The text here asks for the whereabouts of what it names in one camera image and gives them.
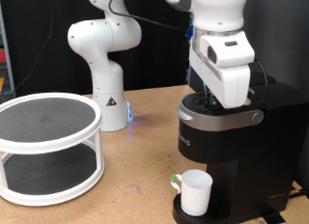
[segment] wooden table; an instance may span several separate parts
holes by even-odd
[[[206,169],[177,148],[175,109],[192,92],[188,86],[125,92],[134,121],[120,131],[101,133],[106,168],[100,182],[86,194],[50,207],[23,207],[0,199],[0,223],[176,224],[172,208],[177,190],[170,177],[192,168]],[[308,213],[304,196],[293,198],[281,212],[293,224],[309,223]],[[245,223],[266,222],[259,218]]]

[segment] wire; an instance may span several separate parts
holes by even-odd
[[[149,22],[151,24],[154,24],[154,25],[157,25],[157,26],[160,26],[160,27],[163,27],[163,28],[169,28],[169,29],[174,29],[174,30],[179,30],[179,31],[187,31],[187,29],[185,28],[181,28],[181,27],[175,27],[175,26],[171,26],[171,25],[167,25],[167,24],[162,24],[162,23],[159,23],[159,22],[156,22],[156,21],[153,21],[153,20],[149,20],[147,18],[143,18],[143,17],[139,17],[139,16],[136,16],[136,15],[132,15],[132,14],[119,14],[117,12],[114,12],[111,8],[111,4],[112,4],[113,0],[110,0],[109,1],[109,4],[108,4],[108,8],[110,10],[110,12],[112,14],[116,14],[116,15],[120,15],[120,16],[125,16],[125,17],[131,17],[131,18],[135,18],[135,19],[139,19],[139,20],[142,20],[142,21],[145,21],[145,22]]]
[[[10,92],[11,92],[11,91],[4,92],[4,93],[0,94],[0,96],[8,95]]]
[[[257,98],[251,93],[249,92],[248,96],[251,100],[254,100],[255,102],[257,103],[263,103],[265,101],[265,99],[267,98],[267,95],[268,95],[268,79],[267,79],[267,71],[265,70],[263,64],[257,60],[257,59],[254,59],[254,61],[260,66],[262,72],[263,72],[263,75],[264,75],[264,80],[265,80],[265,92],[264,92],[264,95],[262,97],[261,100],[257,100]]]
[[[50,27],[50,32],[49,32],[49,37],[47,38],[47,40],[45,41],[45,43],[42,45],[38,55],[37,55],[37,58],[36,58],[36,61],[30,71],[30,73],[28,74],[28,76],[26,76],[19,84],[18,86],[13,90],[9,100],[12,99],[13,97],[13,94],[32,76],[32,74],[35,72],[35,69],[36,69],[36,66],[37,66],[37,63],[40,59],[40,56],[42,54],[42,51],[45,49],[45,47],[47,46],[48,42],[50,41],[51,37],[52,37],[52,34],[53,34],[53,29],[52,29],[52,26],[53,26],[53,21],[54,21],[54,1],[53,0],[50,0],[50,6],[51,6],[51,13],[50,13],[50,24],[49,24],[49,27]]]

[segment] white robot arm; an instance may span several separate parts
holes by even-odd
[[[89,64],[93,79],[93,100],[98,103],[102,115],[102,131],[124,128],[130,121],[128,102],[124,99],[123,69],[108,60],[107,53],[127,50],[141,42],[139,24],[130,17],[110,13],[110,0],[90,0],[104,10],[105,19],[87,20],[73,24],[68,41],[73,51]],[[124,0],[114,0],[113,10],[127,14]]]
[[[190,64],[224,108],[246,103],[255,53],[244,32],[246,0],[166,0],[174,9],[192,12]]]

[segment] dark background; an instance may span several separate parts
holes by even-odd
[[[187,28],[189,13],[179,13],[165,0],[125,0],[131,14]],[[49,36],[50,0],[1,0],[15,86],[28,75]],[[88,64],[69,47],[67,34],[78,21],[104,18],[89,0],[54,0],[54,34],[38,62],[36,72],[17,96],[37,92],[91,94]],[[185,32],[140,22],[143,37],[131,50],[110,53],[125,74],[125,90],[185,83],[188,42]]]
[[[173,10],[165,0],[125,0],[131,14],[187,27],[189,13]],[[269,75],[309,94],[309,0],[248,0],[244,31]],[[49,35],[50,0],[1,0],[17,85],[30,71]],[[88,0],[55,0],[54,36],[33,77],[17,95],[37,92],[91,94],[86,62],[69,47],[67,32],[74,22],[103,18]],[[187,68],[184,33],[140,22],[142,42],[128,51],[109,54],[125,73],[125,90],[181,85]],[[194,71],[190,85],[201,87]],[[309,139],[296,180],[309,191]]]

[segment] coffee maker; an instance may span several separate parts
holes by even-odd
[[[260,96],[264,84],[250,86]],[[266,100],[235,109],[207,106],[205,93],[185,96],[180,116],[179,151],[207,165],[213,178],[206,214],[182,211],[179,224],[234,224],[253,218],[276,219],[288,204],[309,121],[309,97],[278,82],[268,84]]]

